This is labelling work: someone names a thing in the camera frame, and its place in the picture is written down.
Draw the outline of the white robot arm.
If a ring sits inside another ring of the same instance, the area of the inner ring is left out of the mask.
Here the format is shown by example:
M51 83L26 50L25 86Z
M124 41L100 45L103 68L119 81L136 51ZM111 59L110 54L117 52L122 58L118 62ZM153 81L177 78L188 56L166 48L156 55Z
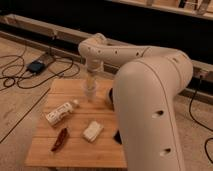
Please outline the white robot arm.
M97 33L78 45L87 70L103 62L119 68L113 104L128 171L185 171L174 97L193 75L186 53L159 46L109 45Z

